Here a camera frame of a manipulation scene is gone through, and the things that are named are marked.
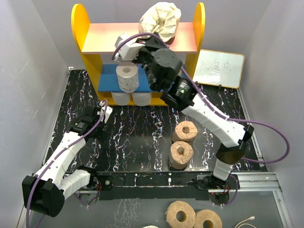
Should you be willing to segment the beige roll back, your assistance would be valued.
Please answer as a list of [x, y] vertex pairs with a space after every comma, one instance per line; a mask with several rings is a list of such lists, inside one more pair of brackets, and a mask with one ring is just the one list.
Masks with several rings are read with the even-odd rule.
[[174, 35], [173, 35], [170, 39], [168, 39], [168, 40], [165, 42], [167, 45], [171, 45], [171, 44], [174, 42], [175, 37], [176, 37], [176, 33], [177, 33], [178, 26], [179, 26], [179, 22], [177, 22], [177, 24], [176, 24], [175, 31], [174, 31]]

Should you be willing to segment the beige roll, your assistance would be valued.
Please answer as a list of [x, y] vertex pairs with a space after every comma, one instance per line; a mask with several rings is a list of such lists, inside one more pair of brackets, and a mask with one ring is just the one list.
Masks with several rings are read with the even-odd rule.
[[181, 10], [174, 3], [158, 2], [151, 6], [139, 21], [140, 33], [157, 33], [166, 42], [174, 35]]
[[173, 35], [170, 39], [168, 39], [168, 40], [165, 42], [167, 45], [171, 45], [171, 44], [174, 42], [175, 37], [176, 37], [176, 33], [177, 33], [178, 26], [179, 26], [179, 22], [177, 22], [177, 24], [176, 24], [175, 31], [174, 31], [174, 35]]

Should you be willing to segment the brown roll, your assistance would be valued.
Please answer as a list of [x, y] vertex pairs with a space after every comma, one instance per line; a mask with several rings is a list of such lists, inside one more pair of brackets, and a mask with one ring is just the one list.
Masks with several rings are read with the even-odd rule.
[[187, 168], [192, 157], [192, 146], [187, 142], [176, 141], [170, 148], [169, 165], [175, 169], [183, 170]]
[[197, 134], [198, 130], [193, 122], [183, 121], [175, 127], [174, 132], [172, 134], [172, 141], [183, 141], [192, 145]]

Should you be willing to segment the beige roll front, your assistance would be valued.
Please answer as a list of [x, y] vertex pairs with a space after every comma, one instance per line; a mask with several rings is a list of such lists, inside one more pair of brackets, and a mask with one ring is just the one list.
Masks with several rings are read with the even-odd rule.
[[158, 2], [151, 6], [139, 21], [140, 33], [157, 33], [166, 42], [174, 35], [181, 10], [174, 3]]

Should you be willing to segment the brown roll front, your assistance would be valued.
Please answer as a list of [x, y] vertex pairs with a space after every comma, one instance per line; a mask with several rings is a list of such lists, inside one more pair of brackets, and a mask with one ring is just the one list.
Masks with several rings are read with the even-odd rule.
[[187, 168], [192, 157], [192, 146], [187, 142], [176, 141], [170, 148], [169, 165], [175, 169], [183, 170]]

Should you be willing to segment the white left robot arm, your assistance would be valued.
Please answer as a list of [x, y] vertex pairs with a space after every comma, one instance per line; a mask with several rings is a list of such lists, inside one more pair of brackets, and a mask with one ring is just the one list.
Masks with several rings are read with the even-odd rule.
[[112, 111], [109, 106], [87, 105], [70, 123], [61, 143], [46, 163], [22, 182], [27, 211], [55, 217], [62, 210], [65, 200], [77, 190], [82, 187], [92, 190], [97, 186], [98, 178], [92, 168], [81, 166], [68, 176], [66, 171], [89, 139], [105, 138], [104, 127]]

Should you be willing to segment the brown roll back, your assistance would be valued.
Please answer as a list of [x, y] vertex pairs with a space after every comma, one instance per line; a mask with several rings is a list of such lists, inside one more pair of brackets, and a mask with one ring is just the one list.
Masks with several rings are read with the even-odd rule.
[[198, 130], [193, 122], [183, 121], [175, 127], [174, 132], [172, 134], [172, 141], [183, 141], [192, 145], [197, 134]]

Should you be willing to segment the white paper roll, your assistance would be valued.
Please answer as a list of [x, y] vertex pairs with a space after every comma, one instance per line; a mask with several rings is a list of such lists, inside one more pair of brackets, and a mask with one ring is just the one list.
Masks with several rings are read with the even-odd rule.
[[132, 62], [121, 62], [116, 67], [118, 85], [126, 93], [134, 92], [139, 86], [138, 67]]
[[137, 106], [147, 106], [151, 103], [151, 93], [132, 93], [133, 102]]
[[128, 105], [131, 99], [130, 93], [111, 93], [112, 98], [116, 105], [125, 106]]

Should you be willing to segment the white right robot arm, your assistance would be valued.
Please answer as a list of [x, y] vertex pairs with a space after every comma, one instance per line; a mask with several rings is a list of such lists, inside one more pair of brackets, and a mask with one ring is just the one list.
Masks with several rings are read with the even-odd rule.
[[143, 47], [133, 62], [142, 65], [149, 88], [161, 92], [161, 100], [165, 104], [195, 119], [220, 139], [212, 177], [206, 179], [205, 183], [219, 189], [225, 187], [234, 164], [244, 156], [254, 128], [229, 120], [199, 92], [196, 83], [179, 76], [178, 73], [184, 70], [183, 62], [159, 41], [158, 36], [138, 38], [136, 42]]

